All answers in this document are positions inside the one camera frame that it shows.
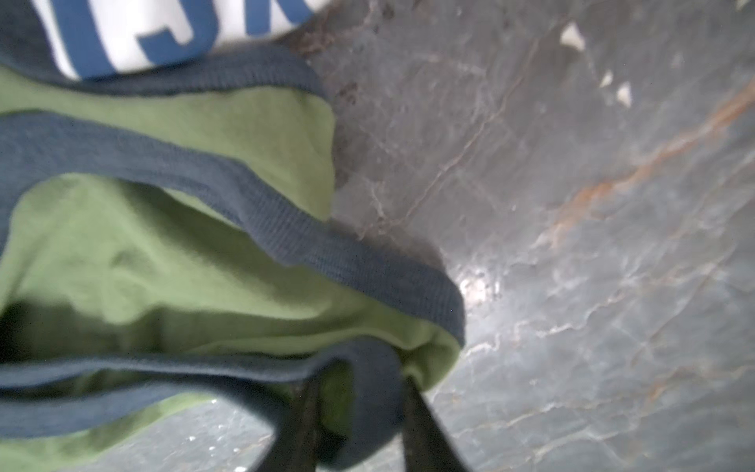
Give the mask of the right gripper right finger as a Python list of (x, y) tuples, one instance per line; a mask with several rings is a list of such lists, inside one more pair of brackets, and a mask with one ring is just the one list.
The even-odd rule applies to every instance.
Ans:
[(467, 472), (412, 380), (404, 384), (402, 443), (408, 472)]

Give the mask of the white tank top navy trim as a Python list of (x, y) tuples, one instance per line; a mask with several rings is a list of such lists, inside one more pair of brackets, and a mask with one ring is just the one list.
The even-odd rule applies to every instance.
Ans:
[(330, 0), (35, 1), (58, 70), (76, 81), (184, 63), (273, 41)]

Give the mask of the green tank top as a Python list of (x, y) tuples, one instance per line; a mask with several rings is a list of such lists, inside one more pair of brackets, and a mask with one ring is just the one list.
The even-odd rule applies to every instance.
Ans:
[(320, 380), (318, 465), (402, 435), (465, 342), (439, 269), (328, 223), (334, 115), (277, 44), (76, 81), (1, 7), (1, 467), (57, 471), (224, 398), (279, 428)]

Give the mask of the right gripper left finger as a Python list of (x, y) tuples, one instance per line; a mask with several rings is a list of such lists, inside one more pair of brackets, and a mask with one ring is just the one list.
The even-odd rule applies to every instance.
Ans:
[(257, 472), (315, 472), (320, 442), (320, 380), (298, 389)]

